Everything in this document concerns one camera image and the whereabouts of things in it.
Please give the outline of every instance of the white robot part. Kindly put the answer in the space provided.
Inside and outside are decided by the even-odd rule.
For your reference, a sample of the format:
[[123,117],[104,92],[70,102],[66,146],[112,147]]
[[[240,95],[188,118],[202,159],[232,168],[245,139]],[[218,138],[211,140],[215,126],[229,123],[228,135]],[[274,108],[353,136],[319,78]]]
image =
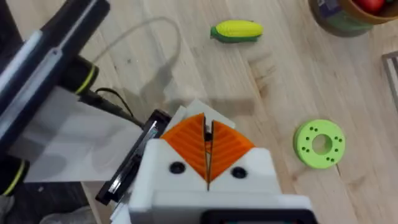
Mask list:
[[[220,118],[219,113],[203,103],[194,105],[195,110],[189,116],[206,111],[206,125],[215,118],[234,127],[232,121]],[[189,109],[181,107],[170,125],[186,118]],[[179,174],[171,172],[170,165],[174,162],[183,163],[185,170]],[[244,178],[233,175],[232,170],[237,167],[246,171]],[[207,189],[206,181],[166,140],[152,139],[147,143],[131,194],[119,203],[111,220],[113,224],[200,223],[202,214],[213,209],[311,210],[311,204],[307,197],[281,194],[267,149],[252,148]]]

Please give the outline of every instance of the green ring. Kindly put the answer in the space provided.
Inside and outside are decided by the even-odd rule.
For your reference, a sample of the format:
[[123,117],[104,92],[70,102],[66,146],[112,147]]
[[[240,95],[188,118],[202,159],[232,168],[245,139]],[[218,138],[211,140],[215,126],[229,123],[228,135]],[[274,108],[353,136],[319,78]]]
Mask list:
[[[326,136],[325,152],[316,153],[312,142],[318,136]],[[338,163],[345,152],[343,132],[337,124],[324,119],[308,121],[301,125],[294,134],[294,150],[298,158],[314,169],[327,169]]]

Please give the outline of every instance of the hole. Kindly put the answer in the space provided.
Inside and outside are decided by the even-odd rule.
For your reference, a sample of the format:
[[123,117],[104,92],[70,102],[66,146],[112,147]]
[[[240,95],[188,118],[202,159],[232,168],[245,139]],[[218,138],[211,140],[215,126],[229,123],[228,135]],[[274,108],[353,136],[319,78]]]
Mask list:
[[312,141],[312,149],[318,155],[325,155],[331,151],[331,138],[324,134],[318,135]]
[[185,171],[185,165],[182,162],[173,162],[169,167],[169,171],[172,174],[182,174]]
[[248,175],[248,172],[242,167],[235,167],[231,170],[231,174],[237,179],[243,179]]

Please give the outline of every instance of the white plastic part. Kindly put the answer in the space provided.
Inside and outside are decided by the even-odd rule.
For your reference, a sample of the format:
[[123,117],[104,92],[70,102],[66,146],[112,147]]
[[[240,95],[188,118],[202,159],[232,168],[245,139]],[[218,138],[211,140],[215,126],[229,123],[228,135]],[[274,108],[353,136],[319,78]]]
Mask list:
[[[247,176],[233,177],[235,167],[243,168]],[[271,154],[264,148],[251,149],[211,182],[210,191],[281,194]]]
[[206,125],[211,129],[211,122],[219,121],[230,128],[235,128],[235,123],[232,122],[230,119],[224,117],[219,112],[215,111],[213,108],[209,107],[208,105],[202,103],[198,99],[194,99],[192,103],[187,106],[187,111],[185,113],[185,118],[189,118],[193,115],[204,113],[206,118]]
[[[167,129],[181,120],[205,113],[206,125],[211,120],[235,124],[202,102],[195,100],[187,108],[180,107]],[[169,165],[183,161],[171,146],[161,139],[147,143],[146,151],[132,190],[115,209],[113,224],[176,224],[200,222],[202,213],[212,208],[303,208],[311,209],[307,197],[280,193],[271,154],[264,148],[253,148],[210,184],[187,163],[182,174],[171,174]],[[239,166],[248,175],[236,179],[231,169]]]
[[31,162],[26,182],[109,180],[141,133],[56,87],[9,153]]

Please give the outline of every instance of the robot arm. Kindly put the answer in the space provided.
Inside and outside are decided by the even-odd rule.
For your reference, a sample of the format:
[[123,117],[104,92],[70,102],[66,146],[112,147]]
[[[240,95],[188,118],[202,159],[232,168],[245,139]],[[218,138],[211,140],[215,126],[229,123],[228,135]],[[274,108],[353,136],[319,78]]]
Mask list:
[[307,197],[281,193],[270,152],[233,126],[198,100],[180,107],[113,223],[317,223]]

